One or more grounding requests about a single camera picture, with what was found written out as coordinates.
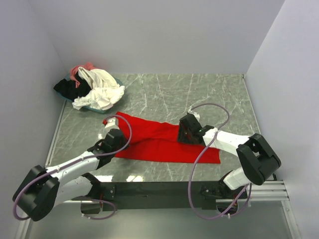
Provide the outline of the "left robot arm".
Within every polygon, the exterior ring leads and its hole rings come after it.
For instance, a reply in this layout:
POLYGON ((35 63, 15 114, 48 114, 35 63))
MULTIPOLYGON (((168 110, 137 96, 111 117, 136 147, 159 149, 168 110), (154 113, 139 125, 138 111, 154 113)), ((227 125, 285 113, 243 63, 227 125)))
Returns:
POLYGON ((80 156, 53 167, 31 168, 12 198, 14 218, 37 222, 55 206, 77 197, 111 206, 113 211, 109 216, 112 217, 117 207, 103 199, 101 182, 91 172, 107 165, 126 149, 132 136, 132 133, 125 136, 120 129, 112 129, 80 156))

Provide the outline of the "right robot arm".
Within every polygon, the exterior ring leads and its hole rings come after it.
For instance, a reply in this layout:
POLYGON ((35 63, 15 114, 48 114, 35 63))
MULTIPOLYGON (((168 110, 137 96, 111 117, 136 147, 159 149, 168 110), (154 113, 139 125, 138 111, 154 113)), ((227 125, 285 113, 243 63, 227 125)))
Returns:
POLYGON ((250 183, 262 185, 281 167, 279 157, 261 134, 237 135, 210 125, 201 126, 193 114, 180 119, 177 141, 204 147, 194 164, 211 148, 235 155, 240 161, 241 166, 215 181, 213 188, 203 187, 200 192, 204 196, 232 198, 250 183))

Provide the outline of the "red t shirt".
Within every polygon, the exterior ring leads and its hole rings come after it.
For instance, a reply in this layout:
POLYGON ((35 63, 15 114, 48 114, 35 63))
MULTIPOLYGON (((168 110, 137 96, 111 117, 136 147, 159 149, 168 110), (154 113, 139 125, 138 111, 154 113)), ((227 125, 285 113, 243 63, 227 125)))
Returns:
POLYGON ((116 154, 117 158, 193 164, 203 151, 202 145, 191 145, 177 141, 179 127, 167 122, 157 122, 134 117, 123 112, 118 126, 128 138, 132 128, 132 139, 127 149, 116 154))

